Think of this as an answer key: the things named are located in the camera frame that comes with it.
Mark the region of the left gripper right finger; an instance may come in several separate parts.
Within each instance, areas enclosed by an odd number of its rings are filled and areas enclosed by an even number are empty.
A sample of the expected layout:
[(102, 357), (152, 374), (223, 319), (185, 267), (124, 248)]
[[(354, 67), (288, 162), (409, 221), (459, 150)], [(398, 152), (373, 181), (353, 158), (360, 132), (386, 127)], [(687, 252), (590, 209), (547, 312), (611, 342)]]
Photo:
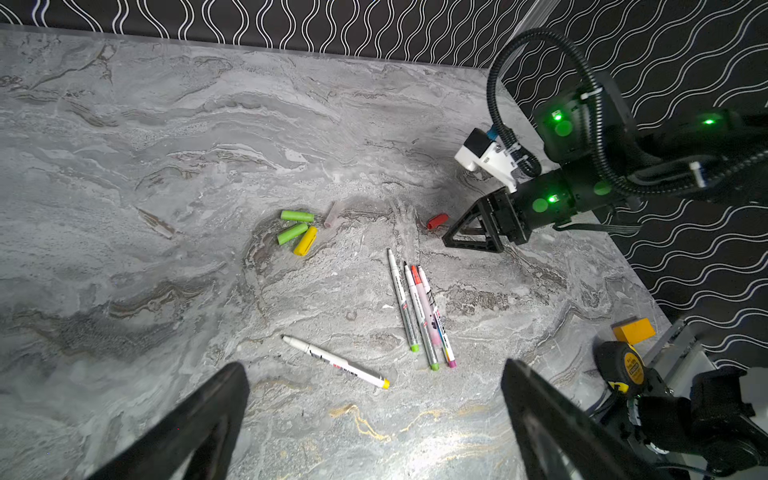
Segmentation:
[(529, 479), (664, 479), (525, 363), (506, 361), (501, 390)]

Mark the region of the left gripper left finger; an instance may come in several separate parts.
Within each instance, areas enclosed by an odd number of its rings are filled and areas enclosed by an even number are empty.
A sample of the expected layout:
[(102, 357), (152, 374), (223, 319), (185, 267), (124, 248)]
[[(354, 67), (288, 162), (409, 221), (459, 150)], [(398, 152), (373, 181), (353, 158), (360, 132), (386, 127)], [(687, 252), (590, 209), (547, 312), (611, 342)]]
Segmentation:
[(231, 362), (142, 438), (93, 473), (93, 479), (224, 479), (249, 395), (244, 366)]

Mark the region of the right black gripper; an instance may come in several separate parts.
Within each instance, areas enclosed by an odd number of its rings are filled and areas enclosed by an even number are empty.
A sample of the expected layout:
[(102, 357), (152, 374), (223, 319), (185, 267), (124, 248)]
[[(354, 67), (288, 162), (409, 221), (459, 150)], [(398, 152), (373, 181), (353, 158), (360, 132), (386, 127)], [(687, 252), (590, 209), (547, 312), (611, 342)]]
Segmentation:
[(565, 225), (586, 210), (594, 195), (594, 175), (554, 170), (522, 183), (510, 193), (502, 188), (477, 200), (442, 236), (445, 247), (501, 253), (498, 235), (526, 243), (536, 229)]

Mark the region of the red pen cap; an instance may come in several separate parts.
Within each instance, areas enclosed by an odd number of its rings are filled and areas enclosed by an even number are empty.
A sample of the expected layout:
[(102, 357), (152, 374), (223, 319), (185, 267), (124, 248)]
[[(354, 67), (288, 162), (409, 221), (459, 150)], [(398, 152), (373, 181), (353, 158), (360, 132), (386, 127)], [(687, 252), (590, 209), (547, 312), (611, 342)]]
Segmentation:
[(426, 223), (426, 228), (429, 231), (436, 230), (440, 226), (444, 225), (450, 217), (445, 213), (440, 213), (429, 219)]

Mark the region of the pink pen red tip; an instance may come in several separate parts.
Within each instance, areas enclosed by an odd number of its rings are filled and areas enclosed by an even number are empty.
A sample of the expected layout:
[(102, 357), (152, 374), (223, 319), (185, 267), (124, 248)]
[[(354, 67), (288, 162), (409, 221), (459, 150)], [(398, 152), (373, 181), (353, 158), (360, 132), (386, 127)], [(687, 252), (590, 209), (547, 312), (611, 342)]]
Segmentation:
[(423, 269), (417, 265), (412, 265), (410, 267), (410, 271), (414, 279), (425, 318), (427, 320), (427, 330), (431, 339), (431, 343), (438, 351), (441, 351), (443, 354), (445, 354), (446, 350), (444, 343), (437, 328), (437, 323), (433, 317), (435, 301), (430, 297), (430, 287), (428, 281), (426, 280), (425, 273)]

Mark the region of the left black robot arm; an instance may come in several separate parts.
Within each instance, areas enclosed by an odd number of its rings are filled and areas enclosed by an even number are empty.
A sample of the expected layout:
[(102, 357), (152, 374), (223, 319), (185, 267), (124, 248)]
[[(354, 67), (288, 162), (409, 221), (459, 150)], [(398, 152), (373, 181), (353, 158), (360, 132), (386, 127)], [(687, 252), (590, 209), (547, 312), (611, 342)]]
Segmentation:
[[(767, 430), (757, 423), (764, 381), (734, 368), (695, 376), (689, 397), (640, 396), (627, 404), (645, 440), (698, 455), (706, 479), (767, 463)], [(669, 479), (677, 465), (650, 463), (519, 360), (501, 378), (506, 407), (531, 479)], [(237, 442), (249, 384), (244, 367), (225, 365), (95, 479), (224, 479)]]

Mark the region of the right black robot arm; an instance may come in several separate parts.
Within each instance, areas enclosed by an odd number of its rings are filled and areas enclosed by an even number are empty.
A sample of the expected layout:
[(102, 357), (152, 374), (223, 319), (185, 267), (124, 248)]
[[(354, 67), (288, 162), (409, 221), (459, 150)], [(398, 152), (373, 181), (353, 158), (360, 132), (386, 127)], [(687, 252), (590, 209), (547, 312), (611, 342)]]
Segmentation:
[[(497, 83), (510, 57), (539, 41), (574, 65), (579, 84), (534, 114), (545, 171), (502, 119)], [(714, 108), (665, 121), (643, 134), (614, 79), (591, 67), (562, 33), (527, 30), (509, 41), (488, 73), (489, 131), (473, 130), (456, 153), (500, 188), (478, 199), (444, 234), (445, 246), (499, 253), (539, 228), (575, 230), (575, 216), (635, 197), (679, 197), (734, 205), (767, 202), (767, 114)]]

